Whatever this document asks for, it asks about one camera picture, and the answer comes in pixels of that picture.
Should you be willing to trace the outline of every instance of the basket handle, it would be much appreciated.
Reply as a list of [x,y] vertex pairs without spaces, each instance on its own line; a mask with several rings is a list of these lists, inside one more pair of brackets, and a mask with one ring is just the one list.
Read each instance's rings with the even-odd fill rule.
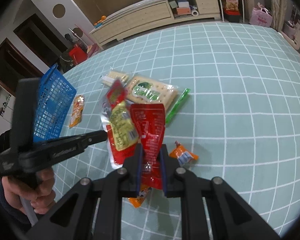
[[47,82],[47,80],[50,78],[50,76],[52,75],[52,73],[55,71],[57,67],[58,67],[58,63],[52,65],[52,67],[48,70],[48,75],[46,76],[45,80],[43,82],[40,82],[41,85],[44,85]]

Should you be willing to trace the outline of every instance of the tape roll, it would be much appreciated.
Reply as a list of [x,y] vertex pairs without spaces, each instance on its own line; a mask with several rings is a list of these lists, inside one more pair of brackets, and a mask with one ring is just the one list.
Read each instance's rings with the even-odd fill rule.
[[192,16],[198,16],[199,12],[197,10],[191,10],[191,15]]

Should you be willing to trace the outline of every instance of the curtain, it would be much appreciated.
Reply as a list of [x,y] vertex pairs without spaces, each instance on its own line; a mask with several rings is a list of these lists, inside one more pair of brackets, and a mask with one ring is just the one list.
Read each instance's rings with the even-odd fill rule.
[[271,7],[273,16],[271,27],[276,31],[281,31],[287,10],[287,0],[271,0]]

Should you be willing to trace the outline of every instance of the human hand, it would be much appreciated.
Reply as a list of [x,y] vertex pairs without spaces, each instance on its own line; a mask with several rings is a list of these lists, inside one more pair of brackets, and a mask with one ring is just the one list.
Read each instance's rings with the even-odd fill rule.
[[20,201],[21,196],[31,201],[34,212],[37,214],[47,213],[55,204],[54,198],[56,193],[52,190],[54,184],[53,170],[52,168],[44,169],[37,172],[37,176],[42,183],[36,189],[30,188],[13,176],[2,177],[4,196],[10,206],[25,214]]

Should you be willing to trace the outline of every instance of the cracker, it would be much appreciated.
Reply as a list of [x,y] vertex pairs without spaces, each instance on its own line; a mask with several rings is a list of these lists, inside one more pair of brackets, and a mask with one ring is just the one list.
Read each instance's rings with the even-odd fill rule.
[[126,73],[121,73],[117,71],[110,71],[106,76],[103,76],[102,79],[102,84],[105,84],[109,87],[112,86],[113,82],[115,79],[119,78],[122,83],[125,83],[129,79],[129,75]]
[[159,104],[164,105],[167,109],[171,105],[173,99],[178,95],[178,90],[172,85],[153,80],[151,78],[134,76],[126,86],[128,92],[127,99],[136,104]]

